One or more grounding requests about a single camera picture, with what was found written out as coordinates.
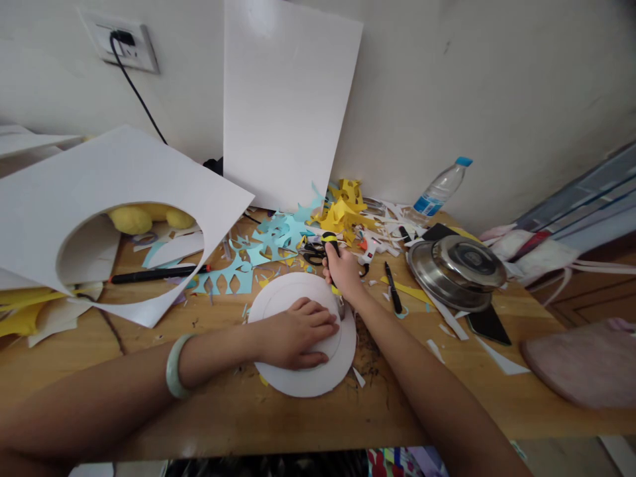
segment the electrical outlet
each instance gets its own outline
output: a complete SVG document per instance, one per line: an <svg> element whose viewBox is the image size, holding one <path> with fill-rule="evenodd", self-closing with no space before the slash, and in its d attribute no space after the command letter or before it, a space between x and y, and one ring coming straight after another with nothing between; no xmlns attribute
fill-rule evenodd
<svg viewBox="0 0 636 477"><path fill-rule="evenodd" d="M146 25L112 17L92 10L78 9L84 26L91 37L97 55L108 63L117 64L117 59L111 49L110 35L113 30L124 30L134 38L134 46L114 41L115 51L122 65L138 70L159 74L157 59L154 56L152 43Z"/></svg>

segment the wooden table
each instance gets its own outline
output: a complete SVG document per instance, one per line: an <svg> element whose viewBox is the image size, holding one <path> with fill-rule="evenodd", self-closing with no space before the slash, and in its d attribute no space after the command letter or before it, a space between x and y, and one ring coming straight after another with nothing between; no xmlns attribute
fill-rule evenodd
<svg viewBox="0 0 636 477"><path fill-rule="evenodd" d="M454 221L444 213L438 220ZM240 235L252 230L248 219L238 222ZM217 248L209 263L224 266ZM122 240L116 273L139 270L145 253L133 252L132 244ZM366 280L380 280L387 260L397 282L417 287L404 255L383 254L375 259ZM285 265L266 268L285 273ZM296 266L292 271L301 271ZM259 275L273 272L257 270ZM164 281L125 286L107 286L101 297L106 303L130 303L167 291ZM245 303L252 303L260 286L254 281L251 295L189 297L177 305L153 329L113 317L113 323L129 352L138 351L193 331L202 333L242 322ZM382 292L384 284L370 288L386 309L391 309ZM401 322L422 343L433 339L446 364L479 399L510 439L592 436L636 433L636 411L579 409L552 393L533 374L505 376L477 341L460 342L442 332L441 316L425 304L404 293L402 303L410 310ZM514 345L488 344L509 359L523 364L518 344L522 340L562 331L562 326L522 287L510 285L494 294L494 306ZM468 331L463 320L462 326ZM229 370L212 379L191 399L177 403L137 431L104 458L145 460L217 456L222 454L264 454L270 452L326 451L398 445L421 445L427 436L419 426L394 375L382 358L365 326L357 323L359 341L354 366L366 379L359 388L350 371L332 392L313 399L285 396L259 379L253 364ZM116 358L117 342L104 320L89 310L76 330L55 335L32 349L25 339L9 345L4 340L0 352L0 410L21 401L30 393L72 372ZM427 383L435 392L435 383ZM453 403L447 411L453 412Z"/></svg>

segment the blue bottle cap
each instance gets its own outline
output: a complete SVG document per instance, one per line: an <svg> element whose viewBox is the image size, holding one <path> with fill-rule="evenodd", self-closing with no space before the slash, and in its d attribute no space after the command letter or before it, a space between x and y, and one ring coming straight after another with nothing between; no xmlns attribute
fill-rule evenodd
<svg viewBox="0 0 636 477"><path fill-rule="evenodd" d="M455 161L455 164L459 164L460 166L468 167L472 164L472 159L468 159L465 157L458 157Z"/></svg>

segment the person's right hand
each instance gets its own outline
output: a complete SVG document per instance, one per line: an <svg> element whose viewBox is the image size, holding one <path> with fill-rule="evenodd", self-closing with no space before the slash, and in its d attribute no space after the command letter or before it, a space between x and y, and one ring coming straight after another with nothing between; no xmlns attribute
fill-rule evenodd
<svg viewBox="0 0 636 477"><path fill-rule="evenodd" d="M340 249L340 256L338 256L336 250L328 244L325 251L329 257L329 266L327 266L327 259L323 259L323 275L327 283L335 282L347 301L352 301L355 295L364 293L364 286L358 273L360 270L358 257L343 248Z"/></svg>

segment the cable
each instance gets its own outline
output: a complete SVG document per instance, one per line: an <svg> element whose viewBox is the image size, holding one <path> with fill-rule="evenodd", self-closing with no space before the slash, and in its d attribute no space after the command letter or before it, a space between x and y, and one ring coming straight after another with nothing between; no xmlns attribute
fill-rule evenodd
<svg viewBox="0 0 636 477"><path fill-rule="evenodd" d="M96 303L95 299L91 297L90 295L86 295L84 293L78 293L76 296L80 298L86 298L92 301L93 303ZM108 328L111 329L111 332L114 334L115 339L117 339L117 344L119 345L119 351L121 352L121 354L126 355L126 349L124 348L124 343L122 342L121 337L119 336L119 333L117 332L117 329L115 328L113 322L111 321L111 319L109 318L109 316L106 314L104 310L102 310L101 308L97 308L97 311L101 313L101 316L102 318L104 318L104 321L106 321Z"/></svg>
<svg viewBox="0 0 636 477"><path fill-rule="evenodd" d="M117 30L111 31L111 37L110 37L110 43L111 43L111 50L113 51L113 53L115 54L115 58L117 59L117 64L119 65L119 67L121 68L121 72L124 73L124 76L126 77L126 79L128 80L128 83L131 85L132 90L134 91L134 93L137 95L137 97L139 98L139 101L141 102L141 105L144 107L144 109L146 110L146 114L148 115L148 117L150 118L150 122L152 122L152 125L154 126L155 130L157 131L157 134L159 134L159 137L161 138L161 140L164 142L164 144L167 146L168 143L166 142L166 139L164 138L164 135L161 133L161 131L159 131L159 128L157 127L157 123L154 122L154 118L152 117L152 115L150 114L150 111L148 110L148 107L146 106L146 103L144 103L144 100L141 99L141 95L139 94L139 91L137 91L137 88L134 86L133 82L131 81L130 77L128 76L128 73L126 73L126 69L124 68L124 66L121 63L121 60L119 59L119 55L117 54L117 50L115 50L115 37L119 34L119 32Z"/></svg>

